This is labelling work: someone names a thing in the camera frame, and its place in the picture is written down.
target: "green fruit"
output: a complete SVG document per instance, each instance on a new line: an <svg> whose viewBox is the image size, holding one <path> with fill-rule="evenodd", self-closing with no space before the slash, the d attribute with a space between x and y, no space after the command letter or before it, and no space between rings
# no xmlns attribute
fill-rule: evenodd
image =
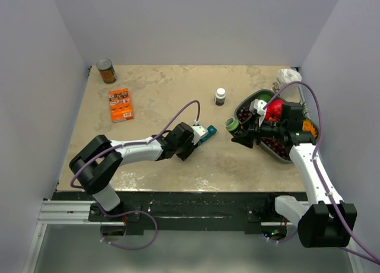
<svg viewBox="0 0 380 273"><path fill-rule="evenodd" d="M267 94L267 93L262 93L260 95L257 95L256 99L259 99L259 100L263 100L265 102L269 102L269 100L272 99L272 96L271 94Z"/></svg>

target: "white wall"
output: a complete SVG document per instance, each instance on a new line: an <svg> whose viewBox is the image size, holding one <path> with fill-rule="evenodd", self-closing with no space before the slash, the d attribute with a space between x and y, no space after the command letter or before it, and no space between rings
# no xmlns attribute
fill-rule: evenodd
<svg viewBox="0 0 380 273"><path fill-rule="evenodd" d="M0 0L0 272L21 272L86 66L53 0Z"/></svg>
<svg viewBox="0 0 380 273"><path fill-rule="evenodd" d="M301 71L325 127L322 158L346 202L354 232L380 255L380 0L339 0ZM363 261L367 271L379 272Z"/></svg>
<svg viewBox="0 0 380 273"><path fill-rule="evenodd" d="M337 0L54 0L87 63L299 66Z"/></svg>

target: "blue object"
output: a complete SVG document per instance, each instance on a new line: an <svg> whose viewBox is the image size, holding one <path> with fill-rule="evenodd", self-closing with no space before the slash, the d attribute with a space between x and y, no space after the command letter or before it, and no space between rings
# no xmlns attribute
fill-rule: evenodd
<svg viewBox="0 0 380 273"><path fill-rule="evenodd" d="M211 138L217 132L216 128L213 125L208 126L207 131L208 131L208 134L203 139L201 139L199 141L199 145L201 145L206 140L208 140L209 138Z"/></svg>

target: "green lid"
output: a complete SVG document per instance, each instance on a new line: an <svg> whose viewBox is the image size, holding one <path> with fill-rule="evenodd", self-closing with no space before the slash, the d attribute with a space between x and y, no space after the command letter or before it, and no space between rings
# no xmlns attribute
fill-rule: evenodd
<svg viewBox="0 0 380 273"><path fill-rule="evenodd" d="M235 118L229 118L224 125L226 129L231 132L239 126L239 121Z"/></svg>

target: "white plastic bag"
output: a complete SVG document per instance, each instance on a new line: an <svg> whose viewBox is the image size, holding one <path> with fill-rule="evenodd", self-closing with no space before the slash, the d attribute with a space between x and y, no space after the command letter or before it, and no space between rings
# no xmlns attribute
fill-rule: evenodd
<svg viewBox="0 0 380 273"><path fill-rule="evenodd" d="M283 85L286 85L293 81L301 81L302 76L292 69L280 69L276 78L276 82L273 83L273 91L277 92ZM280 96L285 100L295 99L297 95L297 84L287 87L281 92Z"/></svg>

